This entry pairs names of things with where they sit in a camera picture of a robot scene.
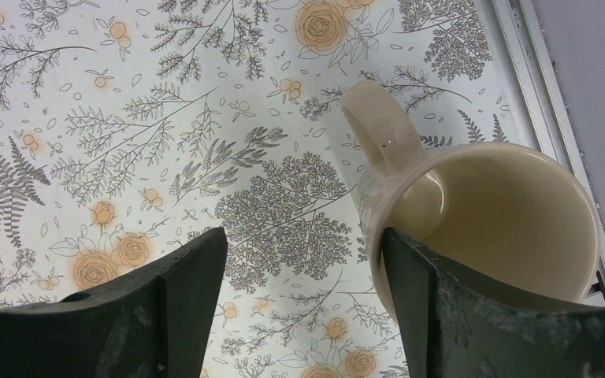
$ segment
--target metal edge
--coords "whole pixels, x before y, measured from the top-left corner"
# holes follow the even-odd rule
[[[475,4],[488,25],[488,44],[497,55],[498,70],[515,88],[507,93],[519,129],[529,131],[523,140],[565,165],[587,189],[596,203],[592,187],[573,135],[555,71],[531,0],[484,0]],[[599,274],[605,290],[605,227],[599,217]]]

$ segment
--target table surface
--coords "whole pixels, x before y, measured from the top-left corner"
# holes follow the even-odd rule
[[[223,225],[202,376],[406,371],[349,195],[366,159],[338,109],[348,86],[382,83],[430,148],[532,145],[469,1],[6,3],[0,307]]]

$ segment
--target mug handle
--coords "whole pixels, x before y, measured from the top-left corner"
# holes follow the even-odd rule
[[[377,82],[355,84],[342,95],[340,106],[372,165],[385,160],[393,173],[403,157],[424,152],[407,113]]]

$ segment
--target beige mug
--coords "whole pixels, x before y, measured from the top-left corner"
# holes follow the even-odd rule
[[[558,162],[509,143],[426,151],[399,103],[370,80],[340,105],[371,163],[354,200],[375,290],[394,319],[379,247],[386,227],[511,286],[585,297],[599,258],[597,215]]]

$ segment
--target floral tablecloth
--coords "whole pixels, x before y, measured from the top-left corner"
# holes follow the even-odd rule
[[[0,0],[0,307],[223,225],[202,376],[406,376],[350,195],[361,79],[431,148],[523,143],[470,0]]]

